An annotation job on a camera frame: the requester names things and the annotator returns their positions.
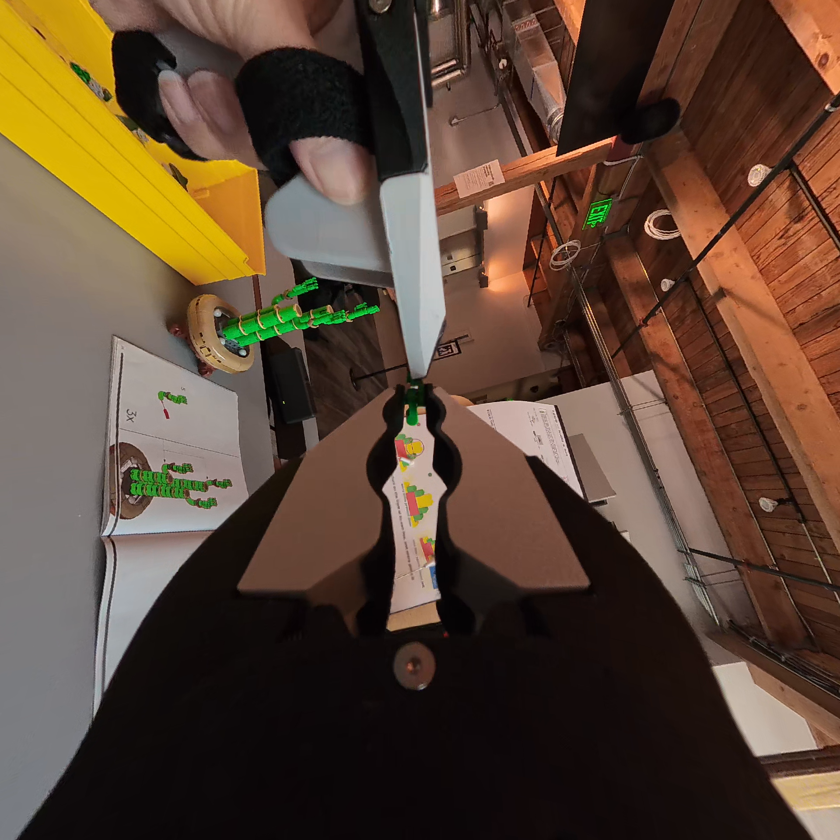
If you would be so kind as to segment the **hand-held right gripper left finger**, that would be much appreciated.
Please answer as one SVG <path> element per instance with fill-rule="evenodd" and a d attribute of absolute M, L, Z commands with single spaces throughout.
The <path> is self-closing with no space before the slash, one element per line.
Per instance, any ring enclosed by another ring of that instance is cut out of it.
<path fill-rule="evenodd" d="M 238 583 L 241 595 L 278 596 L 332 606 L 353 635 L 370 606 L 375 631 L 387 620 L 391 569 L 369 582 L 364 564 L 384 534 L 382 487 L 395 467 L 393 438 L 403 426 L 404 388 L 379 394 L 302 457 Z"/>

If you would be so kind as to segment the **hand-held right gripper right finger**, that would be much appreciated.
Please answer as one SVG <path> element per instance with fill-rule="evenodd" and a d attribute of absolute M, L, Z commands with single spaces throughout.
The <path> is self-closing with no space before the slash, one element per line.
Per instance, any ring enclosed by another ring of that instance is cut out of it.
<path fill-rule="evenodd" d="M 586 592 L 590 578 L 525 453 L 438 386 L 427 392 L 446 492 L 437 515 L 437 613 L 469 636 L 497 606 Z"/>

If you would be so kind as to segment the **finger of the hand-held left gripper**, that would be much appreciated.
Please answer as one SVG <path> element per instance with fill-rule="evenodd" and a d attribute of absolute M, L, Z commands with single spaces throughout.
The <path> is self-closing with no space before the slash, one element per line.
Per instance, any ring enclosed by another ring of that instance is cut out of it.
<path fill-rule="evenodd" d="M 423 379 L 446 321 L 431 172 L 388 178 L 381 210 L 408 370 Z"/>

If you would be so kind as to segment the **lego instruction booklet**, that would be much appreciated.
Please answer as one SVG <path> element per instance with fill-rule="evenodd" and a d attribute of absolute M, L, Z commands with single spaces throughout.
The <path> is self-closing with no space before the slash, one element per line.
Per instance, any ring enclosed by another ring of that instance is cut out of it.
<path fill-rule="evenodd" d="M 163 589 L 248 495 L 236 394 L 113 337 L 93 712 Z"/>

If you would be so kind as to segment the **green lego bamboo model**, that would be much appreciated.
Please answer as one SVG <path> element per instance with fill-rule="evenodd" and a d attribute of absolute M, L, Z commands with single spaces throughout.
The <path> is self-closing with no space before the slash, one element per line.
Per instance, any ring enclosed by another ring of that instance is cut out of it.
<path fill-rule="evenodd" d="M 172 322 L 168 331 L 192 351 L 199 375 L 245 373 L 254 363 L 259 343 L 290 333 L 340 326 L 379 312 L 376 296 L 372 300 L 363 298 L 352 309 L 337 309 L 331 302 L 310 309 L 301 307 L 303 302 L 317 301 L 328 284 L 328 280 L 306 276 L 273 297 L 268 306 L 246 313 L 217 295 L 205 293 L 188 303 L 184 319 Z"/>

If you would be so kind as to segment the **pile of loose lego pieces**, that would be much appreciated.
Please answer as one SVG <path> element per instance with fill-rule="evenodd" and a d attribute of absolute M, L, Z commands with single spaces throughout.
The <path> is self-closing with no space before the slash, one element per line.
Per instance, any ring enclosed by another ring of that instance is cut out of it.
<path fill-rule="evenodd" d="M 109 89 L 103 87 L 87 69 L 78 65 L 76 62 L 71 61 L 69 63 L 69 67 L 79 77 L 82 83 L 84 83 L 99 100 L 106 104 L 106 107 L 112 115 L 121 122 L 126 130 L 131 132 L 136 140 L 141 142 L 143 146 L 147 146 L 150 143 L 150 136 L 144 132 L 130 117 L 119 112 L 116 100 Z M 188 179 L 184 176 L 184 174 L 173 163 L 162 162 L 161 164 L 164 169 L 168 171 L 169 174 L 171 174 L 172 177 L 179 183 L 179 185 L 183 189 L 187 190 Z"/>

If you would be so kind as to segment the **person's left hand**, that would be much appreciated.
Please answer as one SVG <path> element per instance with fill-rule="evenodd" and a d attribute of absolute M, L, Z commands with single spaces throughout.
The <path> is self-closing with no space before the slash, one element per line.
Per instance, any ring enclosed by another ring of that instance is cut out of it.
<path fill-rule="evenodd" d="M 182 28 L 249 60 L 280 47 L 320 49 L 361 69 L 354 8 L 341 1 L 93 1 L 116 33 Z M 265 166 L 251 142 L 234 83 L 210 69 L 189 77 L 163 71 L 159 92 L 167 118 L 187 147 L 208 160 Z M 295 140 L 290 152 L 312 186 L 341 205 L 369 191 L 375 167 L 359 145 L 321 136 Z"/>

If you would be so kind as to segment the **white printed sign board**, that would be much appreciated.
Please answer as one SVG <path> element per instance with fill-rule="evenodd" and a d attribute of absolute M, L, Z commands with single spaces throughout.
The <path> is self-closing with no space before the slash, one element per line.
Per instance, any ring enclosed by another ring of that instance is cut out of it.
<path fill-rule="evenodd" d="M 580 497 L 586 498 L 556 406 L 539 402 L 504 401 L 467 408 L 519 447 L 523 454 L 540 459 Z"/>

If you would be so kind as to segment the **grey laptop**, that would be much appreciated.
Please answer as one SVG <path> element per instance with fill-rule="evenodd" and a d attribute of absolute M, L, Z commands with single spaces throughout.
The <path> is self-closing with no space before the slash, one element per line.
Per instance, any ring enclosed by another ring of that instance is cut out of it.
<path fill-rule="evenodd" d="M 602 507 L 616 496 L 605 472 L 582 434 L 569 437 L 569 447 L 583 497 L 594 507 Z"/>

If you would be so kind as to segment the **illustrated poster board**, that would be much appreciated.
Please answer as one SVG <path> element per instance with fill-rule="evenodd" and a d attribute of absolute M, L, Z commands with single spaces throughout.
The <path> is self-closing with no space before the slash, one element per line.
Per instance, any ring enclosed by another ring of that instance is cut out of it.
<path fill-rule="evenodd" d="M 394 538 L 393 615 L 440 597 L 436 537 L 445 483 L 434 469 L 434 445 L 423 408 L 418 410 L 415 424 L 404 420 L 394 439 L 396 467 L 383 486 Z"/>

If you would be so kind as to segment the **white paper notice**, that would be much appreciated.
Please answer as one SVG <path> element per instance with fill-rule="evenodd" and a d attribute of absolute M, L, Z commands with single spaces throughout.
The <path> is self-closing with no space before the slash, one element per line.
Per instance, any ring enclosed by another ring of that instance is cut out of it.
<path fill-rule="evenodd" d="M 477 167 L 458 173 L 454 184 L 458 198 L 482 193 L 506 182 L 499 160 L 489 161 Z"/>

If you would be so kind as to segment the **black speaker box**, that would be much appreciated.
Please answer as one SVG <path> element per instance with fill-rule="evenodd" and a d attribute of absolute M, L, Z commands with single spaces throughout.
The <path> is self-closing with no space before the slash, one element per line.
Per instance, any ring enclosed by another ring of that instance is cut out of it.
<path fill-rule="evenodd" d="M 276 424 L 302 424 L 316 417 L 308 367 L 299 348 L 262 353 L 266 393 Z"/>

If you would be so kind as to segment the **black flat panel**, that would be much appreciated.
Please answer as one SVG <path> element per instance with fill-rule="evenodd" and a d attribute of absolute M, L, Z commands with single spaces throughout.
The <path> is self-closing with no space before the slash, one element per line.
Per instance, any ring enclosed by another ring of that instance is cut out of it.
<path fill-rule="evenodd" d="M 557 155 L 614 136 L 628 145 L 643 144 L 677 125 L 677 100 L 637 103 L 673 6 L 672 1 L 584 3 Z"/>

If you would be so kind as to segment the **yellow plastic bin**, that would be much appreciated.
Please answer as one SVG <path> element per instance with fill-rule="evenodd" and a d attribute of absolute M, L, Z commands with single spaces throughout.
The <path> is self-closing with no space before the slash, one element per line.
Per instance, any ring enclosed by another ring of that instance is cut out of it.
<path fill-rule="evenodd" d="M 2 135 L 193 284 L 264 275 L 257 171 L 136 140 L 69 67 L 116 100 L 111 41 L 88 2 L 2 1 Z"/>

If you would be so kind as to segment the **metal air duct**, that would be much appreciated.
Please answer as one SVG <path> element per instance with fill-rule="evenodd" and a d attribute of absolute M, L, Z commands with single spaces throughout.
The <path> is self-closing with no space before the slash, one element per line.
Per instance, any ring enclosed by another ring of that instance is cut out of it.
<path fill-rule="evenodd" d="M 560 67 L 535 14 L 522 17 L 511 26 L 513 63 L 520 83 L 549 141 L 557 144 L 566 105 Z"/>

